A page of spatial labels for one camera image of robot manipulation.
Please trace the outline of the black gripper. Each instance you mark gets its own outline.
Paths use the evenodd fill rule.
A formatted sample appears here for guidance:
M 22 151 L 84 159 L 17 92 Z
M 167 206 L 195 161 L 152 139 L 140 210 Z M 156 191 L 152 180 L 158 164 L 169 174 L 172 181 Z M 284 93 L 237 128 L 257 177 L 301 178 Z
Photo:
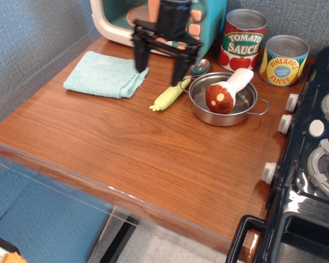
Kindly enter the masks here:
M 191 1 L 160 1 L 157 21 L 149 22 L 135 19 L 132 41 L 134 43 L 135 68 L 142 73 L 147 65 L 151 49 L 163 53 L 174 52 L 173 47 L 157 41 L 162 38 L 165 41 L 183 42 L 186 53 L 179 53 L 175 58 L 172 85 L 180 82 L 189 67 L 197 60 L 197 54 L 202 47 L 202 42 L 191 37 L 186 32 L 186 24 L 190 17 Z

